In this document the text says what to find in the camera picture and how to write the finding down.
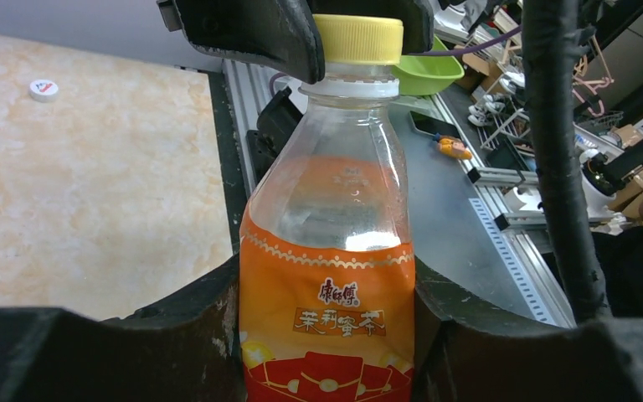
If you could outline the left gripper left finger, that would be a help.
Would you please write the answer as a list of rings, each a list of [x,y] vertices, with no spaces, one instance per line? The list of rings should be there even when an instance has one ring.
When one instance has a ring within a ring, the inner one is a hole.
[[[239,260],[125,318],[0,308],[0,401],[242,401]]]

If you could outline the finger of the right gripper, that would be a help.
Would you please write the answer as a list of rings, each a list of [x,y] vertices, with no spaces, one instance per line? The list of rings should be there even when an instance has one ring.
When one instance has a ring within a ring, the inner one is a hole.
[[[311,0],[314,14],[338,14],[398,19],[404,26],[402,54],[429,51],[434,42],[434,14],[430,1],[421,0]]]
[[[259,64],[307,84],[325,75],[322,40],[308,2],[161,0],[164,25],[201,54]]]

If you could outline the white bottle cap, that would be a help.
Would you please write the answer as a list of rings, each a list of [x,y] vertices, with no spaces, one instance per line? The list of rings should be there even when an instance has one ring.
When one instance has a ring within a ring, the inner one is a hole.
[[[33,80],[28,86],[28,94],[34,101],[50,103],[57,99],[59,86],[52,80]]]

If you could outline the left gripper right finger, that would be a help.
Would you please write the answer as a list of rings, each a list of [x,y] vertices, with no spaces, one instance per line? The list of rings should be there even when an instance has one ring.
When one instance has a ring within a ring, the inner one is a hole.
[[[643,401],[643,319],[561,328],[417,261],[416,401]]]

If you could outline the orange juice bottle yellow cap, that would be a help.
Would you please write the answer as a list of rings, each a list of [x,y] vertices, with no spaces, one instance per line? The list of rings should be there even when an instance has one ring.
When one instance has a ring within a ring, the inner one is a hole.
[[[240,226],[250,401],[408,401],[414,251],[388,66],[330,64]]]

